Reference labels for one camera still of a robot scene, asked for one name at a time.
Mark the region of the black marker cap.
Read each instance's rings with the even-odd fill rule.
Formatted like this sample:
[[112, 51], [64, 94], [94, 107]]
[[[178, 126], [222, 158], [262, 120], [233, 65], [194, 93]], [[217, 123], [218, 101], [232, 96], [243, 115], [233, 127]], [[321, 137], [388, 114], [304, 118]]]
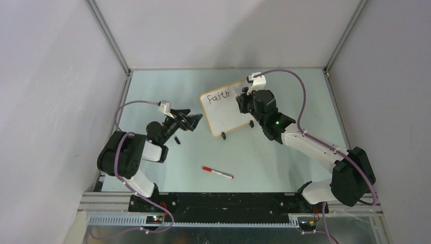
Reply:
[[175, 140], [175, 142], [176, 142], [177, 144], [181, 144], [181, 142], [180, 142], [180, 140], [179, 140], [179, 138], [178, 138], [177, 136], [175, 136], [175, 137], [174, 137], [174, 140]]

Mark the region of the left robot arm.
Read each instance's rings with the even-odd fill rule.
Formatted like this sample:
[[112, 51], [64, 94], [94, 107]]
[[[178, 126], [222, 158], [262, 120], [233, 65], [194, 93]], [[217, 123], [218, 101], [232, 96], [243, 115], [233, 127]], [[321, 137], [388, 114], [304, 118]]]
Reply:
[[165, 143], [181, 129], [194, 131], [203, 114], [190, 114], [190, 109], [173, 109], [160, 123], [148, 123], [145, 134], [114, 132], [97, 160], [97, 168], [109, 176], [116, 177], [138, 196], [143, 196], [141, 205], [147, 211], [156, 211], [161, 199], [154, 194], [157, 185], [144, 173], [144, 162], [163, 163], [169, 151]]

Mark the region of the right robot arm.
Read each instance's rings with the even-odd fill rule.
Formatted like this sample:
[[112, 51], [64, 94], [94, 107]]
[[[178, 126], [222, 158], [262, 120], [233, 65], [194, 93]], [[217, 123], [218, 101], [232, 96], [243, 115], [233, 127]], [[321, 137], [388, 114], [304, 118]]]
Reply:
[[352, 207], [361, 202], [361, 197], [376, 182], [362, 148], [337, 147], [300, 130], [299, 122], [278, 111], [271, 91], [244, 87], [236, 101], [239, 111], [250, 114], [270, 141], [302, 152], [331, 173], [331, 179], [305, 183], [297, 191], [300, 195], [295, 204], [299, 211], [309, 212], [318, 203], [335, 200]]

